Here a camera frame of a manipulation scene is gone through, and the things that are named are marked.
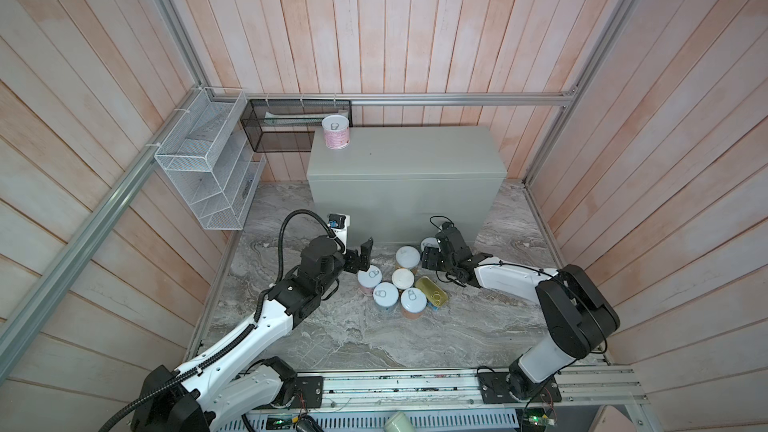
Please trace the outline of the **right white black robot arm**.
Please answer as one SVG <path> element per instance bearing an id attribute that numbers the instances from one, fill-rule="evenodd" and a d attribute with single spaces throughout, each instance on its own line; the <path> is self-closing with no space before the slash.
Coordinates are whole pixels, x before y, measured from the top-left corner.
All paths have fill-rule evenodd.
<path id="1" fill-rule="evenodd" d="M 422 265 L 439 279 L 460 287 L 488 289 L 535 305 L 546 331 L 505 372 L 480 367 L 477 378 L 490 393 L 486 403 L 528 402 L 544 391 L 563 369 L 608 349 L 618 331 L 618 313 L 581 267 L 544 268 L 475 252 L 457 225 L 432 216 L 436 228 L 423 243 Z"/>

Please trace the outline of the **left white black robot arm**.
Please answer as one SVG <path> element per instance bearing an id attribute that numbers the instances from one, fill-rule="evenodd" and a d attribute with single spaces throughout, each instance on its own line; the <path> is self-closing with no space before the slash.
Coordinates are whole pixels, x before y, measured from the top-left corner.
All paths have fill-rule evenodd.
<path id="1" fill-rule="evenodd" d="M 229 334 L 175 370 L 160 366 L 128 406 L 133 431 L 215 431 L 249 410 L 286 401 L 295 371 L 278 357 L 261 358 L 331 297 L 344 272 L 370 267 L 374 242 L 344 249 L 319 236 L 301 261 L 260 294 L 256 310 Z"/>

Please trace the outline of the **teal label can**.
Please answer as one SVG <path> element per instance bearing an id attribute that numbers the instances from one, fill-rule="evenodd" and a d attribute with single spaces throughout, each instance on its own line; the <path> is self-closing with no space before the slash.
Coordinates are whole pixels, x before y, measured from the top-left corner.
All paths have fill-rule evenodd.
<path id="1" fill-rule="evenodd" d="M 427 237 L 421 241 L 420 250 L 424 252 L 428 248 L 440 248 L 439 243 L 435 237 Z"/>

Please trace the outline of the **gold rectangular tin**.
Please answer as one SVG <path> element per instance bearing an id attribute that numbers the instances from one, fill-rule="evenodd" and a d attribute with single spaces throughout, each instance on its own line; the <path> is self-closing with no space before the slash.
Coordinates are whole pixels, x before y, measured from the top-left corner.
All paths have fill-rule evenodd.
<path id="1" fill-rule="evenodd" d="M 429 277 L 420 277 L 415 282 L 415 287 L 426 296 L 427 303 L 433 310 L 445 306 L 449 300 L 448 294 Z"/>

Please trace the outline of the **pink label can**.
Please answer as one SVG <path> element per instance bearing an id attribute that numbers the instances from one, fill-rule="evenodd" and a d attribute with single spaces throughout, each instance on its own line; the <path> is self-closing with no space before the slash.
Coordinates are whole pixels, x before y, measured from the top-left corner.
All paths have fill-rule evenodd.
<path id="1" fill-rule="evenodd" d="M 330 150 L 341 150 L 350 142 L 349 119 L 340 114 L 326 116 L 321 126 L 323 129 L 325 145 Z"/>

